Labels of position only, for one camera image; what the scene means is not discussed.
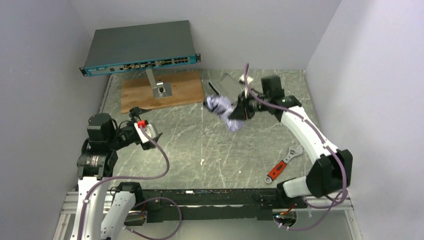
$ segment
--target gray marble surface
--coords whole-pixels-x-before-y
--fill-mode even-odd
[[[195,69],[155,69],[155,76]],[[209,81],[218,81],[223,73],[235,79],[240,69],[198,69],[205,96],[212,94]],[[262,90],[261,78],[278,75],[286,95],[299,99],[311,120],[317,124],[306,82],[300,70],[252,69],[253,87]],[[122,81],[145,77],[142,71],[112,76],[103,112],[118,123],[128,120],[121,114]],[[169,157],[170,169],[166,176],[140,181],[144,189],[217,189],[217,188],[273,188],[277,183],[304,176],[312,167],[304,152],[293,158],[281,175],[266,184],[267,173],[287,153],[289,147],[299,144],[288,128],[277,122],[268,112],[258,112],[243,129],[233,133],[226,129],[217,115],[205,109],[202,103],[154,109],[143,118],[154,123],[163,133],[158,143]],[[130,145],[118,151],[115,176],[154,176],[165,169],[165,160],[157,149],[143,151],[139,145]]]

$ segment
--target adjustable wrench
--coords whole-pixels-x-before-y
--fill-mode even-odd
[[[289,161],[301,155],[304,152],[304,149],[301,145],[296,145],[295,147],[289,147],[288,148],[288,154],[287,156],[280,161],[265,177],[265,183],[270,184],[272,183],[279,175],[280,173],[286,168]]]

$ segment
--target wooden board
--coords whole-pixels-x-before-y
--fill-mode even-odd
[[[133,107],[157,109],[203,102],[200,73],[198,71],[179,72],[170,75],[154,76],[164,83],[171,83],[172,96],[153,98],[149,79],[138,78],[122,82],[121,113],[128,113]]]

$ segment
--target wrench handle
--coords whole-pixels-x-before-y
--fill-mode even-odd
[[[286,168],[287,163],[280,161],[269,173],[268,177],[273,181],[280,175],[280,173]]]

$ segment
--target metal stand base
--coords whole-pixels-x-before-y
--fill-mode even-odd
[[[163,82],[162,80],[156,81],[155,76],[153,75],[152,68],[146,69],[148,81],[153,90],[153,97],[155,99],[160,99],[164,97],[172,96],[172,88],[170,82]]]

